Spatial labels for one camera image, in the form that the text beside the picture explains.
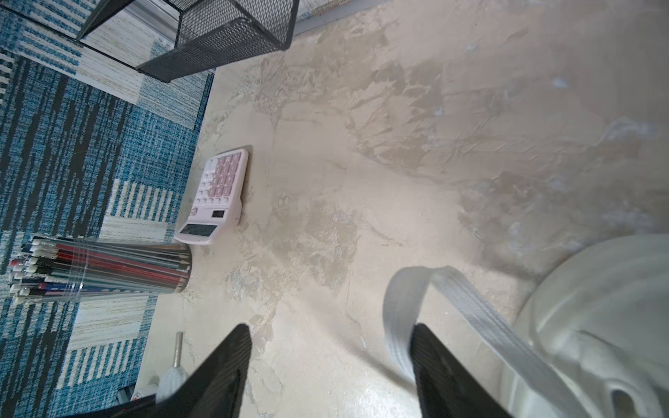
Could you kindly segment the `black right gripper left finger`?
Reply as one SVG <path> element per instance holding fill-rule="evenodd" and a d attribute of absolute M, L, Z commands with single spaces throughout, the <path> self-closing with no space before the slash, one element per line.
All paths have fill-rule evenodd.
<path fill-rule="evenodd" d="M 243 401 L 252 338 L 237 325 L 173 395 L 155 395 L 89 413 L 83 417 L 238 417 Z"/>

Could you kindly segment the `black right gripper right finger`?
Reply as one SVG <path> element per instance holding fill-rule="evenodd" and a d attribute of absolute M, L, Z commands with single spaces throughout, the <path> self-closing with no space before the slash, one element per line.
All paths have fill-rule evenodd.
<path fill-rule="evenodd" d="M 510 415 L 423 323 L 413 328 L 409 353 L 423 417 Z"/>

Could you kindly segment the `white shoelace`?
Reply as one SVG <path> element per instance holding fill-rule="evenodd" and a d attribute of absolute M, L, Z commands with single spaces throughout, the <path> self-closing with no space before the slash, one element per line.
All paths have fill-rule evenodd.
<path fill-rule="evenodd" d="M 409 353 L 429 287 L 451 303 L 480 339 L 560 417 L 587 417 L 585 407 L 558 373 L 512 330 L 498 311 L 456 268 L 412 266 L 396 272 L 383 297 L 383 329 L 390 358 L 406 376 L 414 372 Z"/>

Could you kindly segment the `white sneaker shoe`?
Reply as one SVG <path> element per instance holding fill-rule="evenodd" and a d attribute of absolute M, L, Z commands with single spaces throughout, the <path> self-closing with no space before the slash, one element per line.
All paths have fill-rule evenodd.
<path fill-rule="evenodd" d="M 668 237 L 588 247 L 527 301 L 517 335 L 592 417 L 668 415 Z"/>

